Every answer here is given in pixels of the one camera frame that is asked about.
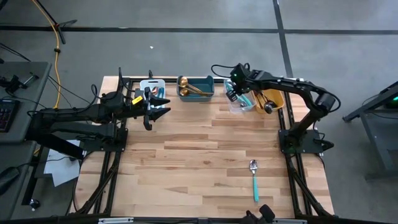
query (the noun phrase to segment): teal spoon handle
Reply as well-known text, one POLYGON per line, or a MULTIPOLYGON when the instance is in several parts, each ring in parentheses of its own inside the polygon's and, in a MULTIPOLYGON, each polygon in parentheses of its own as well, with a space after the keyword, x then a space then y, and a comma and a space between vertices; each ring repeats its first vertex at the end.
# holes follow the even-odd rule
POLYGON ((259 189, 257 188, 257 178, 256 175, 253 175, 253 192, 254 192, 254 201, 259 201, 259 189))

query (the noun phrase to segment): yellow cable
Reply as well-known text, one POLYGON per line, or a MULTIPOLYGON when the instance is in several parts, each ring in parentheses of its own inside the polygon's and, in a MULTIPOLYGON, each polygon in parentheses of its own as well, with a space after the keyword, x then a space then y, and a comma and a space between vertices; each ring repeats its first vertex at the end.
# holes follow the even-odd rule
MULTIPOLYGON (((43 14, 43 16, 46 18, 46 20, 50 23, 52 30, 54 31, 55 38, 57 39, 57 50, 60 49, 60 40, 58 38, 57 31, 55 30, 54 26, 52 25, 52 22, 50 21, 49 17, 44 13, 43 9, 37 4, 35 0, 32 0, 32 2, 36 5, 36 7, 40 10, 40 12, 43 14)), ((55 106, 53 108, 58 108, 58 105, 60 104, 60 96, 61 96, 61 81, 60 81, 60 75, 58 74, 58 52, 55 52, 55 74, 57 75, 57 81, 59 83, 58 86, 58 96, 57 96, 57 102, 55 103, 55 106)))

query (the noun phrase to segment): white paper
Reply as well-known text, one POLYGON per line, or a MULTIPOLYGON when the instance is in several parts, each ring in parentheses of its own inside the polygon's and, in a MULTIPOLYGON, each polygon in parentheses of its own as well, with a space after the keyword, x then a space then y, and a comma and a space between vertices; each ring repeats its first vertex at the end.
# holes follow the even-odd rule
MULTIPOLYGON (((77 140, 68 140, 68 142, 76 146, 79 146, 80 143, 80 141, 77 140)), ((45 163, 44 174, 52 174, 55 187, 78 177, 80 173, 79 161, 77 159, 71 161, 69 158, 64 158, 65 156, 66 155, 52 149, 50 149, 49 155, 47 156, 48 162, 45 163)))

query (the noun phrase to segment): wood plank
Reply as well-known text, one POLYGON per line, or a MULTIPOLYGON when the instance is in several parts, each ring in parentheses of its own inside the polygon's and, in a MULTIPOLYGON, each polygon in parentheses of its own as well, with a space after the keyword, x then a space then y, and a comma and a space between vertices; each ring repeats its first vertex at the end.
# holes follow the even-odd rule
MULTIPOLYGON (((100 92, 113 91, 117 80, 104 77, 100 92)), ((176 84, 166 84, 171 100, 167 106, 172 110, 153 123, 152 131, 145 130, 142 118, 127 121, 129 136, 119 165, 112 215, 241 218, 246 210, 259 216, 259 207, 266 203, 277 217, 292 218, 277 113, 230 113, 222 85, 215 86, 208 103, 184 103, 175 88, 176 84), (251 159, 259 166, 259 203, 253 200, 251 159)), ((299 121, 308 109, 298 95, 290 94, 290 98, 299 121)), ((76 190, 79 207, 98 185, 103 156, 103 152, 92 153, 81 168, 76 190)), ((333 213, 322 162, 306 154, 303 164, 308 187, 333 213)), ((303 204, 299 188, 297 192, 303 204)))

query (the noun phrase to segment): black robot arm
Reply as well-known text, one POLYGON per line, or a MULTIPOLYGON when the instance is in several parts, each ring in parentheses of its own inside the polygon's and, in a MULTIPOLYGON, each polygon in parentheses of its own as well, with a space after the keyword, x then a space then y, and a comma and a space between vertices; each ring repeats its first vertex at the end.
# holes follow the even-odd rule
POLYGON ((285 138, 285 143, 290 147, 298 147, 307 133, 307 128, 315 121, 326 116, 331 110, 337 97, 324 88, 300 79, 289 79, 274 77, 269 72, 262 70, 251 70, 242 64, 238 64, 230 73, 233 82, 233 90, 227 92, 229 100, 237 99, 236 95, 249 93, 250 91, 261 91, 275 89, 300 95, 305 105, 309 108, 308 114, 298 123, 290 127, 285 138), (313 99, 312 93, 318 96, 313 99))

